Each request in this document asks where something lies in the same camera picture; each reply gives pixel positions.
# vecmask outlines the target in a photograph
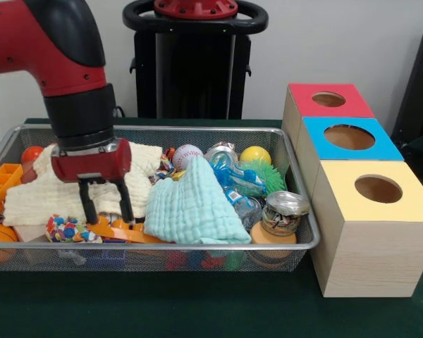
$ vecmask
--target plastic bottle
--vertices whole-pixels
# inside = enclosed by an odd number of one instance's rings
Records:
[[[247,198],[233,189],[224,190],[227,200],[232,204],[246,231],[250,231],[255,223],[262,219],[262,207],[256,199]]]

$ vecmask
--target white wall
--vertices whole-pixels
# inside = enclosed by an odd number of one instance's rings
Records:
[[[87,0],[105,48],[108,80],[136,115],[133,32],[121,19],[130,0]],[[244,118],[282,116],[288,82],[353,82],[391,130],[423,32],[423,0],[253,0],[268,10],[267,31],[252,36]],[[0,75],[0,130],[46,115],[26,73]]]

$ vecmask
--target baseball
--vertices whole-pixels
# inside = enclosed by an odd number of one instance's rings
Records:
[[[172,158],[172,164],[177,171],[184,171],[194,156],[203,156],[199,148],[191,144],[184,144],[176,150]]]

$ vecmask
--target wire basket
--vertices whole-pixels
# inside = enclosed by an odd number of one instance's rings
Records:
[[[279,129],[221,127],[116,126],[116,136],[131,142],[179,147],[194,144],[207,150],[220,141],[235,144],[237,153],[259,145],[286,178],[288,190],[306,196],[290,140]],[[19,163],[29,146],[56,141],[48,125],[21,125],[0,143],[0,165]],[[302,218],[297,244],[93,244],[0,243],[3,271],[293,271],[308,249],[319,242],[313,211]]]

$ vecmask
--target green tablecloth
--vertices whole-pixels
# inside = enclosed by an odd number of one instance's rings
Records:
[[[280,125],[116,122],[149,123]],[[0,273],[0,337],[81,335],[423,337],[423,276],[410,299],[324,299],[308,254],[294,273]]]

